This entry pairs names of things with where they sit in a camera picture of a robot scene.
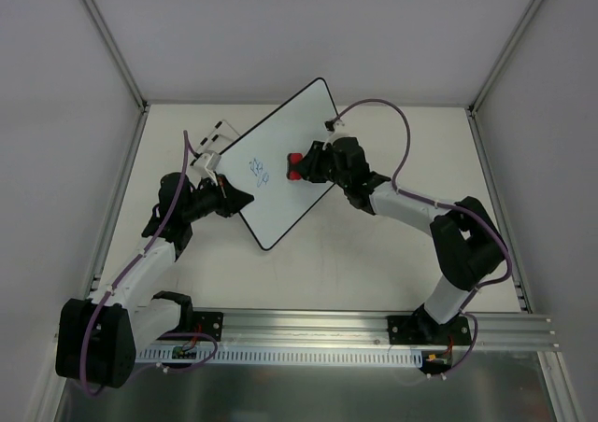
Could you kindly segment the red and black eraser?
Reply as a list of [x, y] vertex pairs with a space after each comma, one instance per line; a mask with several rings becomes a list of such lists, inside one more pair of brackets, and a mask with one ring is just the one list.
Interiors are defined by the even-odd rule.
[[302, 153], [290, 153], [287, 156], [287, 172], [286, 177], [290, 181], [302, 180], [303, 177], [298, 170], [300, 162], [303, 160]]

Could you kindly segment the white whiteboard with black rim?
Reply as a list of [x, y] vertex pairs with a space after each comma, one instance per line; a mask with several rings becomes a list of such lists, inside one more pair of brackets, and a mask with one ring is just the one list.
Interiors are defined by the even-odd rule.
[[287, 156], [324, 141], [325, 122], [336, 116], [328, 85], [317, 77], [222, 152], [216, 171], [254, 197], [240, 216], [262, 250], [272, 249], [332, 187], [289, 180]]

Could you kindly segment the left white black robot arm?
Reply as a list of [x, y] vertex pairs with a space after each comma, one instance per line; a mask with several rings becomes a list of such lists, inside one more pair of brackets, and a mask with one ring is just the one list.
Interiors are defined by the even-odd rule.
[[131, 376], [140, 351], [162, 337], [192, 335], [191, 297], [159, 291], [149, 304], [142, 301], [186, 249], [195, 221], [210, 214], [232, 217], [253, 200], [224, 175], [204, 178], [198, 186], [183, 173], [164, 176], [136, 253], [87, 298], [64, 304], [55, 372], [83, 387], [118, 388]]

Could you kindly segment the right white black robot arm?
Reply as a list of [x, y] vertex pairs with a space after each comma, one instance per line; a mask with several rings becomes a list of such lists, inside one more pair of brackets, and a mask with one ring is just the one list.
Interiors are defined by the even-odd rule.
[[287, 157], [287, 178], [339, 187], [349, 203], [367, 214], [392, 218], [429, 235], [441, 271], [432, 295], [398, 332], [413, 344], [438, 344], [489, 274], [507, 259], [502, 236], [481, 202], [454, 204], [402, 189], [371, 170], [354, 137], [315, 141], [305, 154]]

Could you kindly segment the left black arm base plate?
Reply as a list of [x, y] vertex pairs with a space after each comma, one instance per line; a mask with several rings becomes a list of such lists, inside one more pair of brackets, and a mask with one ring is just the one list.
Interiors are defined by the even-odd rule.
[[192, 332], [203, 333], [219, 342], [221, 340], [223, 320], [223, 312], [194, 310], [191, 325]]

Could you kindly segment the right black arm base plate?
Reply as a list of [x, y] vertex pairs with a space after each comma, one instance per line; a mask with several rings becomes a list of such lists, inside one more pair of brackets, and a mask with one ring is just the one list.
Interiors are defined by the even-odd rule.
[[413, 315], [386, 317], [391, 345], [448, 345], [469, 346], [472, 334], [465, 316], [456, 316], [439, 325], [433, 319], [424, 320]]

